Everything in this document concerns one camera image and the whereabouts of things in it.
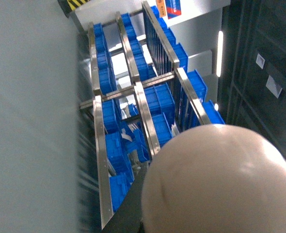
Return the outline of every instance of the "vertical metal bar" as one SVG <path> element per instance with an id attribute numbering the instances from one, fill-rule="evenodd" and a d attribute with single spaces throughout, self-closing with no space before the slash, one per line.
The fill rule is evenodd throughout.
<path id="1" fill-rule="evenodd" d="M 137 82 L 134 86 L 135 99 L 137 107 L 141 115 L 144 134 L 149 147 L 150 160 L 160 151 L 160 144 L 157 138 L 152 115 L 149 111 L 146 96 L 141 82 Z"/>
<path id="2" fill-rule="evenodd" d="M 100 89 L 99 80 L 99 69 L 98 62 L 96 59 L 96 48 L 95 48 L 95 32 L 94 24 L 91 22 L 88 27 L 88 38 L 89 38 L 89 53 L 90 53 L 90 68 L 91 68 L 91 84 L 95 96 L 102 96 L 102 91 Z"/>
<path id="3" fill-rule="evenodd" d="M 211 121 L 205 109 L 203 108 L 202 103 L 200 102 L 195 90 L 193 89 L 191 82 L 189 81 L 187 74 L 185 73 L 185 70 L 183 68 L 178 68 L 175 70 L 175 74 L 177 75 L 182 85 L 182 88 L 186 93 L 188 101 L 197 115 L 200 124 L 201 125 L 211 124 Z"/>
<path id="4" fill-rule="evenodd" d="M 120 39 L 121 39 L 123 49 L 125 52 L 125 58 L 126 58 L 126 62 L 127 62 L 128 70 L 129 70 L 131 84 L 134 84 L 134 82 L 140 81 L 140 75 L 139 75 L 139 71 L 135 63 L 135 60 L 134 60 L 133 52 L 131 50 L 126 28 L 124 26 L 120 12 L 116 13 L 116 22 L 117 22 L 117 26 L 119 30 Z"/>
<path id="5" fill-rule="evenodd" d="M 107 152 L 104 133 L 104 122 L 102 114 L 101 96 L 94 98 L 94 119 L 95 119 L 95 146 L 98 169 L 99 195 L 100 195 L 100 214 L 102 228 L 113 216 L 111 188 L 107 162 Z"/>

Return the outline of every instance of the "fluorescent light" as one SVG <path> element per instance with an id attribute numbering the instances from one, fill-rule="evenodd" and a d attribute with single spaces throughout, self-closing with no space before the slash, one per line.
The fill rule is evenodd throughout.
<path id="1" fill-rule="evenodd" d="M 218 111 L 218 110 L 219 110 L 219 105 L 218 105 L 217 103 L 215 103 L 215 105 L 214 105 L 214 109 L 215 109 L 216 111 Z"/>
<path id="2" fill-rule="evenodd" d="M 218 77 L 221 76 L 222 71 L 222 44 L 223 44 L 223 33 L 222 31 L 219 32 L 219 41 L 218 41 L 218 48 L 217 48 L 217 65 L 216 65 L 216 75 Z"/>

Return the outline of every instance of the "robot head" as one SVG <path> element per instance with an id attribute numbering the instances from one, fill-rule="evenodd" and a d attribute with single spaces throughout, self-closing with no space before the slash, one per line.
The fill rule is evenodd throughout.
<path id="1" fill-rule="evenodd" d="M 286 233 L 286 161 L 251 130 L 196 127 L 155 157 L 142 208 L 148 233 Z"/>

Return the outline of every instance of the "gray panel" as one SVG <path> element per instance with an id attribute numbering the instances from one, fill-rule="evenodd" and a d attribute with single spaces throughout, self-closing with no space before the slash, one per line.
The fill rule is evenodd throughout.
<path id="1" fill-rule="evenodd" d="M 217 47 L 221 25 L 222 8 L 170 28 L 175 34 L 177 42 L 180 42 L 188 56 L 191 56 Z"/>
<path id="2" fill-rule="evenodd" d="M 210 74 L 208 76 L 203 77 L 207 85 L 207 97 L 206 101 L 212 100 L 213 102 L 217 102 L 217 90 L 219 77 L 216 74 Z"/>
<path id="3" fill-rule="evenodd" d="M 0 233 L 77 232 L 76 34 L 55 0 L 0 0 Z"/>
<path id="4" fill-rule="evenodd" d="M 197 70 L 199 74 L 207 76 L 212 74 L 212 51 L 204 51 L 188 58 L 188 72 Z"/>

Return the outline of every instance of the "metal rack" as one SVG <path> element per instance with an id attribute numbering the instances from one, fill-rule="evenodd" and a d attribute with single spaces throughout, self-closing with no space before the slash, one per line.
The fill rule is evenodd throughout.
<path id="1" fill-rule="evenodd" d="M 106 130 L 103 123 L 102 102 L 111 99 L 119 99 L 121 97 L 126 97 L 128 95 L 134 94 L 139 111 L 139 118 L 143 126 L 143 134 L 149 149 L 150 161 L 152 161 L 153 157 L 160 151 L 160 145 L 156 135 L 151 113 L 146 101 L 144 88 L 165 82 L 169 83 L 173 98 L 175 100 L 175 121 L 178 126 L 180 126 L 182 117 L 184 117 L 184 119 L 188 120 L 189 122 L 191 121 L 191 118 L 194 117 L 191 116 L 190 118 L 186 119 L 187 116 L 179 116 L 178 109 L 181 104 L 184 104 L 181 103 L 180 100 L 182 89 L 185 91 L 188 97 L 186 103 L 187 106 L 190 105 L 193 108 L 200 124 L 205 125 L 211 123 L 184 69 L 179 68 L 179 60 L 177 55 L 175 54 L 171 44 L 165 36 L 165 33 L 157 21 L 151 7 L 146 1 L 143 2 L 142 6 L 146 43 L 151 53 L 157 72 L 160 74 L 158 77 L 143 82 L 140 81 L 140 75 L 130 47 L 125 26 L 121 19 L 120 13 L 117 12 L 116 23 L 119 29 L 123 51 L 129 70 L 131 86 L 103 95 L 99 82 L 93 23 L 90 23 L 88 29 L 89 52 L 91 57 L 92 89 L 94 96 L 92 100 L 82 102 L 79 108 L 88 116 L 93 117 L 95 125 L 95 145 L 97 155 L 100 212 L 103 232 L 112 232 L 112 227 L 114 227 L 114 232 L 130 232 L 129 226 L 127 226 L 128 221 L 120 221 L 123 216 L 127 216 L 127 218 L 131 219 L 132 223 L 134 224 L 132 224 L 132 227 L 134 227 L 133 229 L 139 229 L 141 222 L 141 189 L 148 164 L 142 166 L 143 168 L 136 176 L 136 179 L 132 184 L 128 195 L 126 196 L 125 201 L 122 203 L 120 209 L 114 214 L 111 203 L 109 174 L 115 175 L 115 173 L 107 159 L 105 143 Z M 129 215 L 128 212 L 132 208 L 135 208 L 136 211 Z"/>

